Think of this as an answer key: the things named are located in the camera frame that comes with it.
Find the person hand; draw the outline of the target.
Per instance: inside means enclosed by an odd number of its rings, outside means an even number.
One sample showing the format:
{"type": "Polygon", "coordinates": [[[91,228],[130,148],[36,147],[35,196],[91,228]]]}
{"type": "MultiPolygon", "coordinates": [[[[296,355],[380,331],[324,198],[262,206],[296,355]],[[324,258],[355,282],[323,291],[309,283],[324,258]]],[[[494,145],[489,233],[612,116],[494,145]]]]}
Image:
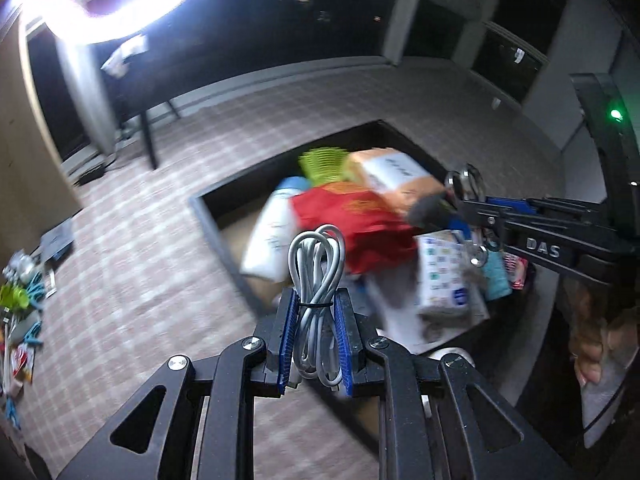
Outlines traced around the person hand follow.
{"type": "Polygon", "coordinates": [[[564,282],[564,292],[572,311],[570,353],[578,384],[597,385],[603,375],[605,358],[624,367],[639,351],[639,307],[625,309],[613,321],[605,321],[605,298],[574,280],[564,282]]]}

